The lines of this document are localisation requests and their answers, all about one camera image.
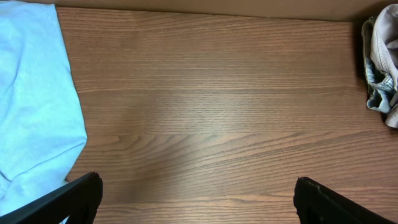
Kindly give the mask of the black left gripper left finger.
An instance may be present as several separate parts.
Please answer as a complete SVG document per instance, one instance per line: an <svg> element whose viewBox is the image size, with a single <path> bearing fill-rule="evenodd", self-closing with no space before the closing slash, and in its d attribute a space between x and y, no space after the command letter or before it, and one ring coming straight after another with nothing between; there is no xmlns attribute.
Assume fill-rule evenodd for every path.
<svg viewBox="0 0 398 224"><path fill-rule="evenodd" d="M1 224L92 224L102 197L101 177L89 172L1 217Z"/></svg>

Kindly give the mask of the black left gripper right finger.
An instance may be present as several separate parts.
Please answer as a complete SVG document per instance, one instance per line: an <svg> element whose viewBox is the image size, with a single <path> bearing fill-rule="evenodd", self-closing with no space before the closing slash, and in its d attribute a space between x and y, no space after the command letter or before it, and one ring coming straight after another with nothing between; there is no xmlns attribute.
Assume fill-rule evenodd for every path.
<svg viewBox="0 0 398 224"><path fill-rule="evenodd" d="M301 224L394 224L308 177L297 179L294 206Z"/></svg>

